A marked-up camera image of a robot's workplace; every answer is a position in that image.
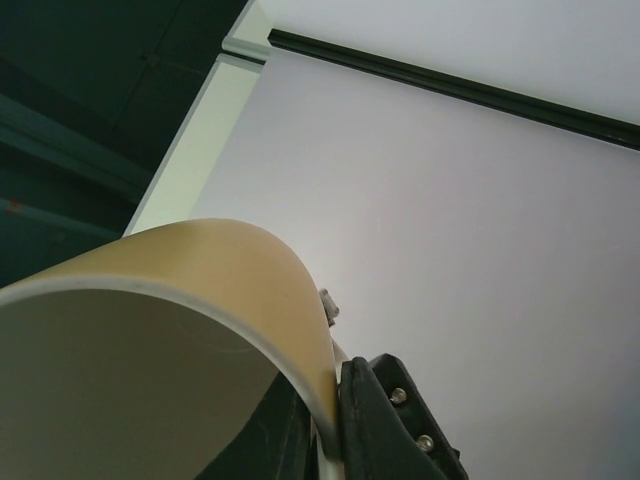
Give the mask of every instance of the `screw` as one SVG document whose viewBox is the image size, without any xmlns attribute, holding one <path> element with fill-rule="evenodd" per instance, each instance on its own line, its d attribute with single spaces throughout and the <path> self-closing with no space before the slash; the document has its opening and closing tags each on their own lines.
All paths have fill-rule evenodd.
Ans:
<svg viewBox="0 0 640 480">
<path fill-rule="evenodd" d="M 401 388 L 395 388 L 393 392 L 391 392 L 389 400 L 391 400 L 391 403 L 394 405 L 401 405 L 407 401 L 407 392 Z"/>
<path fill-rule="evenodd" d="M 433 439 L 429 435 L 420 435 L 416 439 L 416 445 L 418 445 L 418 448 L 424 453 L 429 453 L 433 450 L 433 447 L 435 447 Z"/>
</svg>

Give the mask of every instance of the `metal screw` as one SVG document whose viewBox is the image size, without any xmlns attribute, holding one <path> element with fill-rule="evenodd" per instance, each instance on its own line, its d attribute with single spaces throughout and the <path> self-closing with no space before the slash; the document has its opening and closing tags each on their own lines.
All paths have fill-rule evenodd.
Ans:
<svg viewBox="0 0 640 480">
<path fill-rule="evenodd" d="M 395 388 L 393 392 L 391 392 L 391 398 L 389 398 L 389 400 L 391 400 L 391 403 L 394 405 L 401 405 L 407 401 L 407 392 L 401 388 Z"/>
<path fill-rule="evenodd" d="M 416 439 L 416 445 L 418 445 L 418 448 L 424 453 L 429 453 L 431 450 L 433 450 L 433 447 L 435 447 L 433 438 L 431 438 L 429 435 L 420 435 Z"/>
</svg>

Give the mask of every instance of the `bolt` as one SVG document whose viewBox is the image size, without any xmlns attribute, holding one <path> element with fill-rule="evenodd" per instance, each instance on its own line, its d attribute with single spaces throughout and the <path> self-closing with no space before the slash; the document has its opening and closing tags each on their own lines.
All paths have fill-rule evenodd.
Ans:
<svg viewBox="0 0 640 480">
<path fill-rule="evenodd" d="M 401 405 L 407 401 L 407 392 L 401 388 L 395 388 L 393 392 L 391 392 L 389 400 L 391 400 L 391 403 L 394 405 Z"/>
<path fill-rule="evenodd" d="M 416 439 L 416 445 L 418 445 L 418 448 L 424 453 L 429 453 L 435 446 L 433 439 L 429 435 L 420 435 Z"/>
</svg>

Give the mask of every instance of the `black metal track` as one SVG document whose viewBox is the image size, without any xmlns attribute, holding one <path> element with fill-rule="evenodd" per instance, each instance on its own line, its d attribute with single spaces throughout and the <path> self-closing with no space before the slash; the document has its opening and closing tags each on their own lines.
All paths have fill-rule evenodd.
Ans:
<svg viewBox="0 0 640 480">
<path fill-rule="evenodd" d="M 640 126 L 638 125 L 282 30 L 271 30 L 269 42 L 274 47 L 283 50 L 354 68 L 605 142 L 640 150 Z"/>
</svg>

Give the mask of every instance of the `dark ceiling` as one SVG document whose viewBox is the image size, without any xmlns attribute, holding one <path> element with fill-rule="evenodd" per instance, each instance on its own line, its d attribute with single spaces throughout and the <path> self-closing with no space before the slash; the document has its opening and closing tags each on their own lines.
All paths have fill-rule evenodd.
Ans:
<svg viewBox="0 0 640 480">
<path fill-rule="evenodd" d="M 245 3 L 3 0 L 0 113 L 17 102 L 50 122 L 34 134 L 22 110 L 19 128 L 0 117 L 0 286 L 124 231 Z M 49 145 L 23 146 L 58 126 L 131 162 L 133 197 L 52 163 Z M 107 171 L 109 155 L 89 160 Z"/>
</svg>

